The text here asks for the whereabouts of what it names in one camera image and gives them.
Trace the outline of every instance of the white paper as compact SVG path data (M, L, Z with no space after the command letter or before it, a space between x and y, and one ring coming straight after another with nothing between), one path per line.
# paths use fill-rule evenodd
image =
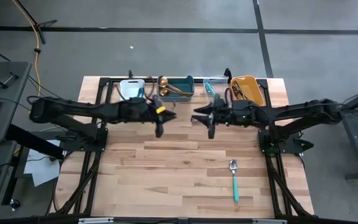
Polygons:
M57 140L48 140L48 142L59 146L60 141ZM46 155L39 153L35 150L30 149L29 155L27 156L27 161L33 159L41 159ZM51 161L49 157L43 158L39 161L29 161L25 163L24 173L32 174L32 180L34 186L38 186L47 181L50 181L59 176L60 165L59 161L56 159Z

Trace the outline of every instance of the yellow label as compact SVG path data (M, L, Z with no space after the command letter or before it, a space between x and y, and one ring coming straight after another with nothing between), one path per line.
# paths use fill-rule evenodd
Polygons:
M161 106L161 107L157 108L157 109L155 110L155 112L157 112L157 114L159 114L159 113L165 111L165 109L166 109L166 108L165 108L164 106Z

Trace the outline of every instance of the spoon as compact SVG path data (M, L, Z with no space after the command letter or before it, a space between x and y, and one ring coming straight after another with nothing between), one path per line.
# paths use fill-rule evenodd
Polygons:
M168 83L168 79L166 77L161 77L160 78L160 85L163 87L170 87L172 89L174 89L175 91L179 92L179 93L183 93L183 91L179 90L178 88L174 87L173 85L170 85Z
M238 202L240 200L239 198L239 191L237 189L237 179L236 179L236 171L238 169L237 162L232 159L230 160L230 171L233 173L233 194L234 194L234 201Z
M163 88L162 90L160 90L160 95L162 96L167 96L168 94L170 93L170 90L169 89L166 89L166 88ZM176 94L180 94L180 95L191 95L192 93L177 93L177 92L174 92L173 93L176 93Z

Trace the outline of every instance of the teal spoon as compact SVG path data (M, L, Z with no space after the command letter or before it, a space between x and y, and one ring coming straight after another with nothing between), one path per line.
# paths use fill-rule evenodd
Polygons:
M233 194L234 194L234 201L238 202L240 201L239 198L239 190L237 188L237 179L236 179L236 171L238 169L237 162L232 159L230 160L230 166L229 166L231 172L233 173Z

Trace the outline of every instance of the teal container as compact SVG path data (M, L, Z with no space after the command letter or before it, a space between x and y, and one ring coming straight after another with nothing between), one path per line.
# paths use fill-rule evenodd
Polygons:
M162 76L157 78L157 83L160 83L160 79ZM177 93L170 93L168 96L161 96L160 90L161 87L158 86L158 96L160 97L161 101L164 102L189 102L194 95L194 79L192 76L188 75L186 78L169 78L168 83L179 90L183 91L184 93L193 93L191 96L183 96Z

